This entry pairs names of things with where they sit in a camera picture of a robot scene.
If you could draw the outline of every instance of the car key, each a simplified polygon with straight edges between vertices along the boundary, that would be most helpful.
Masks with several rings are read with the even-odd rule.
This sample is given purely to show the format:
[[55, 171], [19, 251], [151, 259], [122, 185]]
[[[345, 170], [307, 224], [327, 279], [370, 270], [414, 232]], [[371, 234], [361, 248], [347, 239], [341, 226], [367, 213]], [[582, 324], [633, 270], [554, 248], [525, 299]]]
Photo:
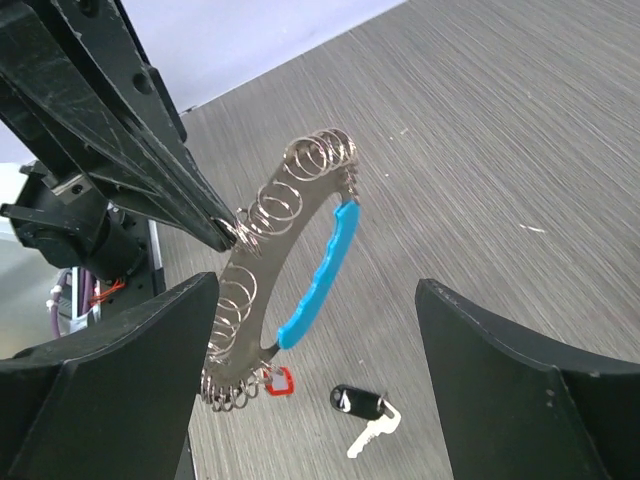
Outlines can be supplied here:
[[389, 402], [384, 402], [384, 406], [385, 413], [378, 420], [370, 420], [367, 422], [367, 427], [364, 429], [364, 432], [356, 438], [356, 441], [353, 442], [349, 450], [347, 450], [347, 457], [356, 458], [358, 454], [362, 452], [364, 446], [381, 433], [390, 434], [396, 431], [402, 416]]

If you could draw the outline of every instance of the red key tag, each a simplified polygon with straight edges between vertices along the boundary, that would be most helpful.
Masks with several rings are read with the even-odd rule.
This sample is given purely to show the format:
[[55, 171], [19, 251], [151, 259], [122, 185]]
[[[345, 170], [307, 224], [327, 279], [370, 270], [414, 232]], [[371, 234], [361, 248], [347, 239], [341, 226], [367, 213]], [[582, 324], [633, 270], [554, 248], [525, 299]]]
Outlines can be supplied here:
[[288, 396], [295, 390], [293, 375], [287, 367], [279, 367], [277, 370], [269, 370], [271, 382], [265, 385], [267, 392], [272, 397]]

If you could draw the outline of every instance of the blue grip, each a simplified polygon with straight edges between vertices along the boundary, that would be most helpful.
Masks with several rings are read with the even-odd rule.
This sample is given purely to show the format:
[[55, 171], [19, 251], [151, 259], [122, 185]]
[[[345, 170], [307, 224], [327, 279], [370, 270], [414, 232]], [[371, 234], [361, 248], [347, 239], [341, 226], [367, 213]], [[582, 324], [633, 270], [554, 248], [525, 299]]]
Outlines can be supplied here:
[[324, 259], [313, 276], [311, 287], [300, 300], [291, 319], [278, 329], [278, 346], [283, 350], [295, 347], [311, 328], [356, 234], [360, 219], [360, 206], [357, 203], [350, 201], [342, 204], [333, 214], [336, 217], [333, 234]]

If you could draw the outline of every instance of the black plastic part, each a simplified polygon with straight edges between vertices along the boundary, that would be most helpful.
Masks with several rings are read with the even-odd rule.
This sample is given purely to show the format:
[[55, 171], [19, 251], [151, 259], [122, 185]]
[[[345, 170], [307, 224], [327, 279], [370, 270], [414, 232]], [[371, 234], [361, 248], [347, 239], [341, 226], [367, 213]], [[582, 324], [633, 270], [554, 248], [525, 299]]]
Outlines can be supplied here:
[[334, 387], [329, 401], [339, 412], [364, 420], [378, 420], [384, 414], [384, 400], [380, 395], [349, 385]]
[[217, 298], [199, 274], [0, 361], [0, 478], [173, 480]]
[[0, 3], [0, 118], [61, 183], [217, 251], [233, 215], [198, 170], [119, 0]]
[[456, 480], [637, 480], [640, 365], [491, 313], [435, 280], [416, 308]]
[[[56, 195], [60, 186], [41, 162], [21, 171], [28, 175], [25, 186], [15, 205], [0, 207], [0, 215], [10, 219], [24, 247], [39, 250], [57, 268], [82, 266], [104, 281], [135, 272], [144, 252], [107, 213], [108, 202], [100, 192], [78, 183]], [[74, 193], [74, 187], [82, 188]], [[73, 201], [75, 196], [82, 198]]]

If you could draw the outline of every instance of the metal key ring holder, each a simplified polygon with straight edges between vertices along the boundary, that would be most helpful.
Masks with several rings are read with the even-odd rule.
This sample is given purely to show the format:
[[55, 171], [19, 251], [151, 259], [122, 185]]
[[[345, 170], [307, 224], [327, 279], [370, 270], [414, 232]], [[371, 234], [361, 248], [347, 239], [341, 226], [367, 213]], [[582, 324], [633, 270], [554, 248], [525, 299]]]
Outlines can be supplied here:
[[[292, 142], [256, 200], [226, 225], [238, 242], [220, 276], [220, 299], [202, 369], [200, 396], [216, 412], [244, 408], [278, 367], [271, 360], [309, 331], [355, 235], [360, 206], [355, 188], [356, 147], [337, 129]], [[277, 341], [260, 346], [267, 305], [296, 240], [331, 195], [341, 204], [325, 257]]]

